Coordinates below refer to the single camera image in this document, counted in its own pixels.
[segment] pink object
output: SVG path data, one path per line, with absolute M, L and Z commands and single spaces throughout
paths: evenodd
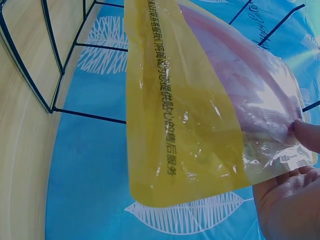
M 286 142 L 302 117 L 298 86 L 284 62 L 218 20 L 180 5 L 228 93 L 242 131 Z

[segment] hand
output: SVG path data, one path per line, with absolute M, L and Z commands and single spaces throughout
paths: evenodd
M 294 134 L 320 153 L 320 126 L 297 120 Z M 320 239 L 320 169 L 305 166 L 257 184 L 253 196 L 267 240 Z

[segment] blue tablecloth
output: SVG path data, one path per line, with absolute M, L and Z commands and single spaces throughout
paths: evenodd
M 192 1 L 226 22 L 247 2 Z M 316 2 L 253 0 L 232 24 L 258 43 L 291 9 L 306 5 L 263 45 L 291 67 L 306 105 L 320 99 L 320 4 Z M 123 17 L 123 8 L 102 7 L 87 43 L 127 48 Z M 85 48 L 64 108 L 125 120 L 127 58 L 126 52 Z M 319 110 L 307 116 L 315 124 L 320 124 Z M 62 115 L 49 178 L 46 240 L 264 239 L 250 187 L 167 209 L 135 202 L 129 190 L 126 144 L 125 125 Z

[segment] finger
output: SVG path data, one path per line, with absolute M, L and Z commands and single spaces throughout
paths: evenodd
M 296 120 L 293 125 L 294 135 L 307 149 L 320 153 L 320 125 L 312 125 Z
M 298 176 L 298 175 L 300 175 L 299 169 L 295 169 L 295 170 L 289 172 L 290 177 Z
M 276 178 L 258 183 L 252 186 L 253 197 L 256 203 L 259 203 L 274 188 L 278 186 Z
M 285 181 L 287 181 L 289 178 L 290 178 L 290 173 L 286 172 L 286 173 L 284 173 L 284 174 L 282 174 L 280 176 L 277 176 L 275 179 L 276 179 L 276 182 L 278 183 L 278 185 L 281 185 Z
M 303 167 L 300 167 L 300 168 L 299 168 L 299 172 L 300 172 L 301 174 L 306 174 L 306 173 L 308 173 L 311 169 L 314 169 L 314 167 L 313 167 L 313 166 L 303 166 Z

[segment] transparent plastic film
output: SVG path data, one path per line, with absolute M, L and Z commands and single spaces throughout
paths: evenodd
M 132 196 L 168 207 L 312 164 L 290 127 L 297 81 L 280 58 L 188 0 L 127 0 Z

